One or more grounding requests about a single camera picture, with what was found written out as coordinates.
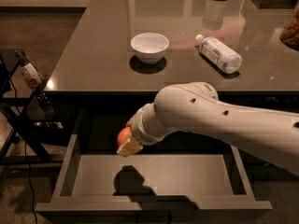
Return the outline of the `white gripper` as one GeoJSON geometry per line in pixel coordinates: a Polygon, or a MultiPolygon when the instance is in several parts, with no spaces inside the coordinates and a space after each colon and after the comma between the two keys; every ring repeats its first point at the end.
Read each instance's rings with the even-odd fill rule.
{"type": "Polygon", "coordinates": [[[158,119],[154,104],[146,104],[139,108],[126,122],[126,127],[132,128],[133,136],[126,137],[117,150],[117,154],[123,157],[135,155],[143,149],[142,145],[152,146],[170,134],[158,119]]]}

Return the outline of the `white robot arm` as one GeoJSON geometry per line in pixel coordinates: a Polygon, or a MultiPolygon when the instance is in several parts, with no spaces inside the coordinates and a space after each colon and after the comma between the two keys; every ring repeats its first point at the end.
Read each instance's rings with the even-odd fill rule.
{"type": "Polygon", "coordinates": [[[117,153],[134,155],[175,132],[206,135],[299,175],[299,115],[219,100],[205,82],[162,88],[127,122],[117,153]]]}

